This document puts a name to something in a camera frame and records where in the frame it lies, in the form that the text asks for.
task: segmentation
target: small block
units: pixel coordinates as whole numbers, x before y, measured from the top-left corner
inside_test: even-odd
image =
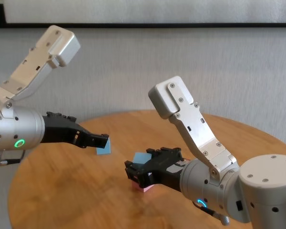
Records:
[[[133,163],[137,164],[145,164],[150,159],[152,159],[152,155],[148,153],[135,153],[133,157]]]
[[[140,192],[146,192],[147,190],[149,190],[149,189],[152,188],[153,186],[154,186],[154,185],[150,185],[150,186],[148,186],[148,187],[141,188],[138,183],[132,181],[132,187],[133,187],[134,189],[139,190]]]
[[[97,155],[105,155],[105,154],[110,154],[111,153],[111,144],[110,144],[110,139],[108,138],[107,144],[105,148],[96,148],[96,154]]]

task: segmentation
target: screw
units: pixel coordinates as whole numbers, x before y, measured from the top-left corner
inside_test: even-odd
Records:
[[[11,106],[12,106],[12,104],[11,104],[11,103],[7,103],[7,104],[6,104],[6,108],[8,108],[8,109],[10,109],[10,108],[11,108]]]
[[[216,176],[216,171],[214,169],[212,169],[212,175]]]

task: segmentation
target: aluminum cylindrical joint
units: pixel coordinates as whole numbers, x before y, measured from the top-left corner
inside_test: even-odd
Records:
[[[0,151],[34,148],[42,140],[44,130],[42,115],[26,107],[14,107],[13,118],[0,119]]]
[[[239,177],[253,229],[286,229],[286,156],[251,158]]]
[[[225,209],[220,208],[224,204],[224,191],[219,186],[210,184],[209,167],[200,160],[195,159],[184,167],[180,175],[180,190],[193,202],[207,199],[208,208],[226,215]]]
[[[235,167],[233,172],[227,171],[220,184],[215,185],[210,180],[209,167],[195,159],[181,172],[180,190],[193,202],[197,202],[198,199],[207,199],[208,208],[239,222],[248,223],[250,218],[245,209],[238,169],[239,167]],[[244,204],[243,209],[240,209],[239,201]]]

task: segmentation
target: blue led light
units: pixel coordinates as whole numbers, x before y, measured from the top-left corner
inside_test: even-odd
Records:
[[[206,203],[204,203],[201,199],[198,199],[198,200],[197,200],[197,203],[198,203],[198,204],[202,204],[202,206],[204,206],[205,208],[207,207],[207,206],[206,206]]]

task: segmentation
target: pink block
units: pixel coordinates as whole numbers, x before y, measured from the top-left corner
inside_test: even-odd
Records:
[[[141,191],[141,192],[146,192],[147,190],[149,190],[149,189],[150,189],[151,187],[153,187],[154,185],[150,185],[150,186],[148,186],[148,187],[141,188],[138,183],[132,181],[132,186],[133,186],[133,188],[135,188],[135,189],[137,189],[137,190],[139,190],[139,191]]]

